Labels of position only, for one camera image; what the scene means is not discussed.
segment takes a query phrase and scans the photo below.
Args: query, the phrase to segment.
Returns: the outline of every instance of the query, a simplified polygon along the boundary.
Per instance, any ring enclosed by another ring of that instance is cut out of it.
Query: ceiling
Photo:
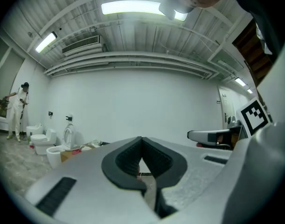
[[[231,42],[251,17],[235,0],[221,0],[209,9],[196,8],[185,21],[145,13],[103,15],[101,4],[109,1],[115,0],[18,0],[1,27],[46,69],[58,64],[67,45],[101,35],[109,52],[140,51],[184,57],[216,70],[214,79],[231,78],[248,70]],[[228,34],[224,48],[209,63],[208,59],[236,21],[237,27]],[[57,39],[38,54],[35,48],[53,31]],[[254,86],[248,73],[243,75],[249,87]]]

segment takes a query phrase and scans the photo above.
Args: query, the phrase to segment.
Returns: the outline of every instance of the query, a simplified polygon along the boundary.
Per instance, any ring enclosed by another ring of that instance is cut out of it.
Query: person's arm
[[[15,96],[16,94],[17,94],[16,92],[13,92],[12,94],[9,94],[9,95],[5,96],[5,98],[8,99],[8,98],[10,98],[12,96]]]

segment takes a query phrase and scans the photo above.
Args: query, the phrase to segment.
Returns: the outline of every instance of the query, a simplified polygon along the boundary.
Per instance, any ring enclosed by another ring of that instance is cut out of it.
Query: white cloth
[[[13,107],[15,107],[17,110],[21,111],[23,110],[23,103],[20,101],[20,99],[23,99],[25,102],[27,97],[27,92],[24,92],[23,89],[19,88],[19,90],[16,92],[16,99],[14,101]]]
[[[15,132],[16,136],[19,136],[20,133],[20,118],[21,118],[21,113],[22,113],[23,108],[20,110],[19,107],[13,107],[11,108],[10,112],[10,118],[8,121],[8,134],[12,135],[13,134],[13,125],[15,125]]]

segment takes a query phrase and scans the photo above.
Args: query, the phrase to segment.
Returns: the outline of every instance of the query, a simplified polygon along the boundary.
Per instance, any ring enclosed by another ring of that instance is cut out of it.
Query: person
[[[28,96],[28,89],[29,89],[29,84],[25,82],[24,84],[21,85],[22,89],[18,89],[17,92],[11,93],[8,96],[5,96],[5,98],[8,100],[10,97],[17,95],[14,104],[12,106],[11,112],[10,112],[10,117],[8,121],[8,137],[7,139],[12,138],[13,136],[13,123],[15,123],[15,133],[16,133],[16,138],[18,142],[21,142],[20,140],[20,119],[21,119],[21,114],[23,111],[24,106],[28,105],[26,102],[27,96]]]
[[[219,0],[167,0],[168,6],[178,12],[191,12],[195,7],[207,8]],[[285,43],[285,0],[237,0],[258,25],[265,43],[274,55],[280,54]]]

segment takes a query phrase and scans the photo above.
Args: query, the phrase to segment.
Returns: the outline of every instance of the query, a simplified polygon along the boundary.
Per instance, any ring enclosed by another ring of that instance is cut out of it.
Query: door
[[[232,103],[232,97],[230,91],[224,88],[219,88],[221,104],[222,104],[222,120],[223,120],[223,129],[227,128],[227,120],[230,116],[235,116],[234,106]]]

